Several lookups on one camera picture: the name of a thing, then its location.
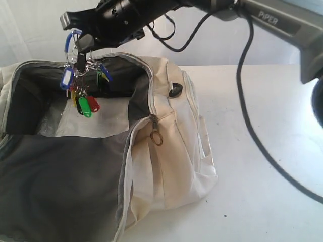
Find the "green key tag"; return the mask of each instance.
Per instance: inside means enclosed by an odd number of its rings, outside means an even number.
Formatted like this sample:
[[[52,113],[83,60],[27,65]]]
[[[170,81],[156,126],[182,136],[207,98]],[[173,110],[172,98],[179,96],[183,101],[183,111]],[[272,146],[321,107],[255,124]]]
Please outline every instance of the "green key tag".
[[[85,97],[80,97],[79,98],[79,104],[81,106],[83,115],[86,117],[92,117],[92,112],[91,112],[91,108],[86,100]]]

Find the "gray bag lining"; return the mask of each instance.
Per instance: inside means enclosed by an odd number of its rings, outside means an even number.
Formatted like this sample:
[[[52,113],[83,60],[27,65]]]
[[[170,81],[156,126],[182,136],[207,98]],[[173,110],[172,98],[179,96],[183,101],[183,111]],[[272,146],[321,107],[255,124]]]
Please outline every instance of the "gray bag lining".
[[[29,242],[114,238],[124,209],[124,162],[130,134],[150,114],[149,77],[140,66],[119,57],[107,59],[105,65],[114,78],[112,89],[133,90],[129,130],[106,138],[35,135],[51,104],[67,101],[59,89],[63,69],[34,64],[20,70],[6,126],[11,135],[0,149],[0,234],[6,238]],[[24,80],[31,84],[21,85]]]

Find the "blue key tag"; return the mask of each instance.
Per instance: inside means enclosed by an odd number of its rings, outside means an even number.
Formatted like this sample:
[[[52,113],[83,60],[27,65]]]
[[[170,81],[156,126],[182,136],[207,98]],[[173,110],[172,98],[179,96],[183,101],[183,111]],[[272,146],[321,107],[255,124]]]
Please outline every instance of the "blue key tag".
[[[99,65],[100,70],[103,72],[103,74],[105,75],[105,77],[107,78],[108,81],[112,81],[112,76],[110,75],[110,73],[107,71],[107,69],[105,68],[105,66],[101,63]]]
[[[67,90],[70,88],[70,84],[73,80],[73,76],[74,76],[74,70],[72,67],[66,67],[64,72],[63,72],[63,76],[62,76],[62,80],[61,80],[61,88],[63,90]]]

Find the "yellow key tag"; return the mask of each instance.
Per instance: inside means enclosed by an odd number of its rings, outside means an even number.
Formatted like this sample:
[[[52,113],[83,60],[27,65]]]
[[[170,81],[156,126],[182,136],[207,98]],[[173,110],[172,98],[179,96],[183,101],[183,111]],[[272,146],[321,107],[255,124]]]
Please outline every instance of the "yellow key tag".
[[[73,102],[73,107],[76,107],[76,93],[74,91],[71,92],[71,98]]]

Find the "zipper pull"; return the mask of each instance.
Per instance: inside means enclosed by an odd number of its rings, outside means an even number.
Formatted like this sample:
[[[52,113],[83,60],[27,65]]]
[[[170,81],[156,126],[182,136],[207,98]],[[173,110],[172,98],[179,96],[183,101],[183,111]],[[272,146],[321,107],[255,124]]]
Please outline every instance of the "zipper pull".
[[[164,139],[161,133],[159,132],[158,118],[154,114],[149,115],[149,118],[152,121],[152,131],[150,133],[150,138],[157,146],[161,146],[163,144]]]

